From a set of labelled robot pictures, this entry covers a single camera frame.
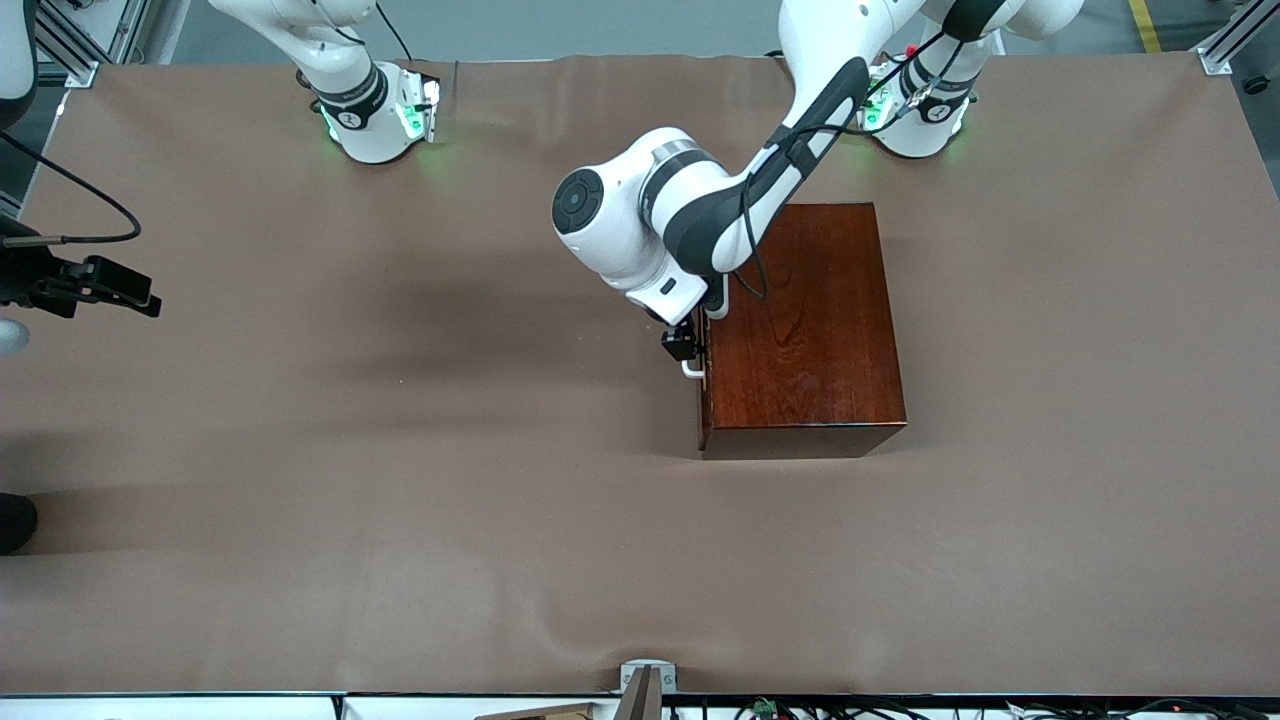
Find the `wooden board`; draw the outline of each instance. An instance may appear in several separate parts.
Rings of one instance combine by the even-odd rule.
[[[767,297],[731,282],[728,316],[704,324],[705,457],[865,455],[906,425],[873,205],[788,205],[759,252]]]

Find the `black clamp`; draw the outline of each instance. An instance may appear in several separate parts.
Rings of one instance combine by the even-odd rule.
[[[804,135],[787,126],[778,126],[764,145],[777,145],[782,154],[787,156],[787,160],[791,160],[791,165],[800,170],[800,176],[808,178],[814,168],[818,167],[818,158],[809,149],[809,142]]]
[[[667,328],[667,332],[662,333],[662,348],[676,363],[696,360],[707,351],[698,342],[698,333],[694,332],[694,325],[689,320],[682,320],[678,325]]]

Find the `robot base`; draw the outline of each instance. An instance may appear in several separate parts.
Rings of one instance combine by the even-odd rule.
[[[960,132],[965,110],[969,109],[966,100],[959,110],[952,113],[955,118],[945,118],[942,122],[925,122],[919,110],[910,114],[887,128],[876,133],[874,137],[886,150],[902,158],[928,158],[940,152],[947,142]]]
[[[415,142],[431,142],[435,137],[435,106],[440,83],[434,78],[406,70],[393,63],[375,63],[387,77],[388,94],[383,105],[369,118],[362,129],[343,124],[343,113],[321,115],[329,124],[329,137],[360,163],[389,163],[403,155]]]

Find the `green led light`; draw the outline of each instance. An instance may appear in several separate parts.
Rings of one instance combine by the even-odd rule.
[[[404,133],[411,138],[416,140],[422,137],[422,113],[413,109],[412,105],[398,105],[401,114],[401,123],[404,126]]]

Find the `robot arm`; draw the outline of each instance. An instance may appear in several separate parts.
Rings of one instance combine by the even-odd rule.
[[[682,131],[662,128],[571,173],[552,222],[566,246],[668,325],[745,263],[867,96],[868,60],[923,0],[783,0],[778,35],[796,95],[746,169],[730,174]],[[709,313],[722,313],[722,301]]]
[[[895,136],[877,137],[902,155],[923,156],[941,150],[959,127],[947,123],[937,132],[923,122],[941,124],[951,105],[968,101],[996,28],[1007,23],[1028,36],[1051,35],[1080,3],[783,0],[778,35],[796,95],[746,169],[731,176],[689,135],[657,129],[618,158],[571,173],[556,192],[552,222],[586,266],[668,325],[684,323],[699,304],[709,316],[723,316],[724,293],[708,283],[721,283],[753,255],[778,210],[831,150],[836,128],[863,106],[868,60],[908,18],[919,10],[934,18],[941,42],[900,74],[900,113],[911,115],[890,128]],[[878,95],[893,92],[897,85]]]
[[[293,60],[320,99],[330,137],[352,159],[387,163],[419,140],[431,140],[439,82],[375,63],[351,29],[378,10],[375,0],[209,3]]]
[[[36,0],[0,0],[0,131],[18,122],[36,96],[35,18]],[[37,152],[22,147],[8,135],[4,140],[40,159]],[[54,169],[64,173],[60,168]],[[50,245],[73,241],[129,237],[132,234],[120,238],[41,236],[0,215],[0,307],[12,304],[74,318],[78,305],[101,302],[128,307],[148,318],[159,316],[160,299],[151,295],[151,278],[99,255],[72,263],[49,250]],[[0,320],[0,355],[17,352],[26,343],[27,329],[20,323]]]
[[[0,131],[36,97],[36,0],[0,0]]]

